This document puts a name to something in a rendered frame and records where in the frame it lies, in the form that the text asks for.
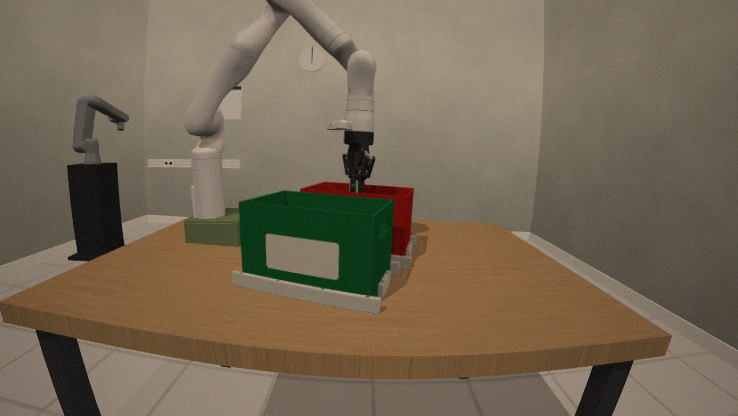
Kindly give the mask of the red crate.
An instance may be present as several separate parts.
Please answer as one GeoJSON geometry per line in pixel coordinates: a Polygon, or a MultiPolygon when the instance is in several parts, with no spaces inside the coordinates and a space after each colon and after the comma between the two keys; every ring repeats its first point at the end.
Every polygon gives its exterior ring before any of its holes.
{"type": "Polygon", "coordinates": [[[364,193],[356,193],[349,192],[349,183],[322,182],[319,183],[315,189],[312,193],[395,200],[391,255],[404,255],[404,247],[407,240],[407,232],[409,232],[409,221],[411,221],[412,213],[411,194],[414,188],[364,185],[364,193]]]}

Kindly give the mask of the green crate with dividers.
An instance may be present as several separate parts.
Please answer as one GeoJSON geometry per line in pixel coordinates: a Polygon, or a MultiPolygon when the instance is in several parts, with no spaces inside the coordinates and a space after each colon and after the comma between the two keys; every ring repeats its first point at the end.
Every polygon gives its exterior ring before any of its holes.
{"type": "Polygon", "coordinates": [[[245,232],[244,272],[378,297],[390,270],[394,203],[285,190],[265,195],[245,232]]]}

